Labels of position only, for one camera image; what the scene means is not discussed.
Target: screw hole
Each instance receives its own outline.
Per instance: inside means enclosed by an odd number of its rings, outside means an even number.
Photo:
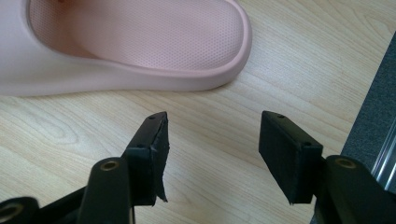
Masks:
[[[339,158],[339,159],[335,160],[335,163],[337,163],[339,166],[342,166],[347,169],[355,169],[356,168],[355,162],[344,159],[344,158]]]
[[[20,203],[9,203],[0,208],[0,223],[5,223],[23,210],[23,205]]]
[[[120,164],[117,161],[107,161],[105,163],[103,163],[100,168],[103,171],[111,171],[116,169],[117,167],[119,167]]]

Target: pink slipper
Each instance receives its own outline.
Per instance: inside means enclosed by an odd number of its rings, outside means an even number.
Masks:
[[[208,90],[251,48],[234,0],[1,0],[0,12],[3,95]]]

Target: black plastic part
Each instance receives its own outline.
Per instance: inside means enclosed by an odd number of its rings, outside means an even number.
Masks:
[[[78,224],[130,223],[128,165],[122,158],[97,162],[82,200]]]
[[[311,203],[322,149],[285,116],[262,112],[259,151],[289,203]]]
[[[396,203],[359,161],[330,156],[324,174],[342,223],[396,223]]]
[[[338,215],[332,196],[329,190],[323,186],[315,194],[317,202],[315,204],[315,217],[319,224],[343,223]]]
[[[31,224],[38,211],[38,203],[34,198],[14,198],[0,203],[0,223]]]
[[[122,157],[128,161],[131,203],[154,205],[157,196],[167,202],[163,188],[163,171],[169,152],[166,112],[146,118]]]
[[[84,191],[85,188],[79,189],[58,201],[42,207],[37,216],[37,223],[76,223]]]

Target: wooden floor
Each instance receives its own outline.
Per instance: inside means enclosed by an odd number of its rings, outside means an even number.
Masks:
[[[97,91],[0,97],[0,201],[41,205],[86,185],[119,156],[144,118],[169,116],[169,203],[136,208],[138,223],[308,223],[259,152],[263,110],[284,114],[339,154],[396,30],[396,1],[241,0],[253,47],[213,91]]]

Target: textured footbed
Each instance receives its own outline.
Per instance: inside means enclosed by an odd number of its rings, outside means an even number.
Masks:
[[[67,55],[206,70],[240,51],[236,10],[223,0],[31,0],[29,18],[37,39]]]

